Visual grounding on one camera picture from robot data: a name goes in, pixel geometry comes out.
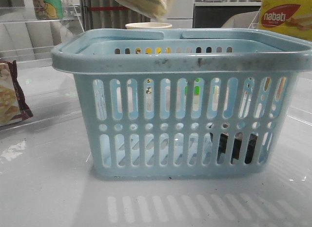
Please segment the cream paper cup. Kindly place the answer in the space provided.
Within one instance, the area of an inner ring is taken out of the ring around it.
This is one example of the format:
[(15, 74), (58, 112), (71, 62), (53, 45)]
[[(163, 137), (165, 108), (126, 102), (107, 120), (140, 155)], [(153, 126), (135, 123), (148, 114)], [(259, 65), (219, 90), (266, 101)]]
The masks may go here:
[(137, 22), (128, 23), (125, 27), (126, 29), (170, 29), (172, 25), (163, 22)]

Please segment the green cartoon snack package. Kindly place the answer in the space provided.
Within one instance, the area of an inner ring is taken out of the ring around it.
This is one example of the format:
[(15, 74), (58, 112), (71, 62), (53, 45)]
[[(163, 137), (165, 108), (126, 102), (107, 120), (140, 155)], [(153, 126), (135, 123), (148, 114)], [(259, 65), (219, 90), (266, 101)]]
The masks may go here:
[(33, 0), (38, 20), (57, 20), (63, 18), (61, 0)]

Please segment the brown cracker snack bag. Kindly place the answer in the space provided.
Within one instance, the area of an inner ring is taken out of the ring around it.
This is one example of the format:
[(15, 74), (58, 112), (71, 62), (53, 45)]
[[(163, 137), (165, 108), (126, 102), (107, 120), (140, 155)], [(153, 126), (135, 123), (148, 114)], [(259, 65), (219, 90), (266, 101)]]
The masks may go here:
[(33, 117), (18, 82), (16, 61), (0, 63), (0, 126), (16, 124)]

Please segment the light blue plastic basket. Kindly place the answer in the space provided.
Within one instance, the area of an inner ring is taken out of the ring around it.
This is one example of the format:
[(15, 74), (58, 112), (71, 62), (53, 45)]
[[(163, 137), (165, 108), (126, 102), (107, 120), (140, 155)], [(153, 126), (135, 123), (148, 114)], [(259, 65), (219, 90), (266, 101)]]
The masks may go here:
[[(51, 56), (54, 69), (74, 77), (94, 168), (105, 178), (263, 171), (297, 76), (312, 68), (311, 42), (243, 28), (94, 29)], [(221, 133), (228, 140), (218, 162)], [(250, 134), (258, 138), (246, 164)]]

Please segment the white cabinet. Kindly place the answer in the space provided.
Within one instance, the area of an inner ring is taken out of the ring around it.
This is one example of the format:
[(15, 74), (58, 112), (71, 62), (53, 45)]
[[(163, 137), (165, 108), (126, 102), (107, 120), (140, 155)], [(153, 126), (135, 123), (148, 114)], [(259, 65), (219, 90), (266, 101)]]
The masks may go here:
[(162, 21), (151, 19), (151, 23), (155, 25), (153, 29), (168, 28), (192, 28), (193, 13), (195, 0), (169, 0), (166, 17)]

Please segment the yellow Nabati wafer box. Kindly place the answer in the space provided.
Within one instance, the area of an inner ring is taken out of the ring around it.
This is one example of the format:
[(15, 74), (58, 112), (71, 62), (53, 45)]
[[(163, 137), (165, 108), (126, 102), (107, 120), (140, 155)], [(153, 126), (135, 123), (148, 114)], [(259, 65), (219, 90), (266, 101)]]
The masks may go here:
[(312, 40), (312, 0), (263, 0), (259, 29)]

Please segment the clear acrylic shelf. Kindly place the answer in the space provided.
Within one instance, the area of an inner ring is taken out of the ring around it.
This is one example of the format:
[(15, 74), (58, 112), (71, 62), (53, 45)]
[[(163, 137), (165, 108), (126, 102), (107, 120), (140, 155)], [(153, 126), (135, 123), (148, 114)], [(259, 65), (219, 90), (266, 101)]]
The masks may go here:
[(22, 68), (49, 66), (51, 50), (84, 31), (77, 6), (66, 6), (62, 19), (37, 19), (34, 7), (0, 9), (0, 61)]

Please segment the bagged bread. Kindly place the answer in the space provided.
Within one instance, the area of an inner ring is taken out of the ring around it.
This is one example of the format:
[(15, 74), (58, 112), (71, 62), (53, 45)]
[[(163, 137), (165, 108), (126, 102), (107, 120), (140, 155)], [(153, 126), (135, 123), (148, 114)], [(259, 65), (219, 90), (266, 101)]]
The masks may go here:
[(136, 11), (150, 19), (166, 19), (174, 0), (115, 0), (119, 4)]

